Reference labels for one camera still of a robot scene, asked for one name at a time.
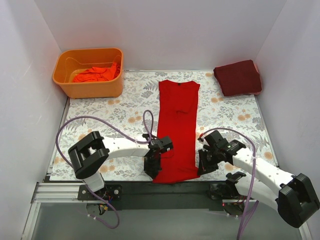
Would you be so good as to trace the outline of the red t shirt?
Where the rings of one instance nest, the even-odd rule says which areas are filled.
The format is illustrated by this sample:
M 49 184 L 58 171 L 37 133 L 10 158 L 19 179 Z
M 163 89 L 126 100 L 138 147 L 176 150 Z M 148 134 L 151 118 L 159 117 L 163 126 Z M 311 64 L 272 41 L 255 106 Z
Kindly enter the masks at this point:
M 200 85 L 159 82 L 159 118 L 157 136 L 170 137 L 173 149 L 161 155 L 162 170 L 155 184 L 173 184 L 198 177 L 196 167 L 196 123 Z

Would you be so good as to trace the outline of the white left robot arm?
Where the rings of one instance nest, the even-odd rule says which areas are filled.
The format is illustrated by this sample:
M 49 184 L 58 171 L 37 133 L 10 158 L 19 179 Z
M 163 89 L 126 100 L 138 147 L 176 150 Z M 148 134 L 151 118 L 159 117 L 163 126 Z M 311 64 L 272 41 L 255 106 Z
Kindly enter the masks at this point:
M 68 155 L 78 180 L 89 187 L 89 194 L 95 200 L 106 196 L 106 184 L 99 173 L 106 160 L 124 157 L 143 157 L 144 171 L 154 179 L 161 169 L 161 154 L 169 150 L 163 140 L 153 137 L 144 142 L 147 135 L 129 140 L 127 138 L 102 137 L 98 131 L 93 131 L 78 141 L 68 150 Z

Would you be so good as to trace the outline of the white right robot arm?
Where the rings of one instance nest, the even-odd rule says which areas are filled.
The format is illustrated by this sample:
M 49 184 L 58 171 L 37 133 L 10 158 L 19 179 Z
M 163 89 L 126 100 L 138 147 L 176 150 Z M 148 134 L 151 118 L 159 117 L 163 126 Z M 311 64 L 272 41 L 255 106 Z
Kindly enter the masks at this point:
M 218 163 L 242 169 L 228 173 L 224 183 L 212 185 L 211 192 L 226 199 L 253 198 L 276 210 L 290 226 L 299 228 L 320 209 L 320 201 L 309 177 L 283 171 L 253 152 L 238 140 L 199 138 L 199 174 L 214 172 Z

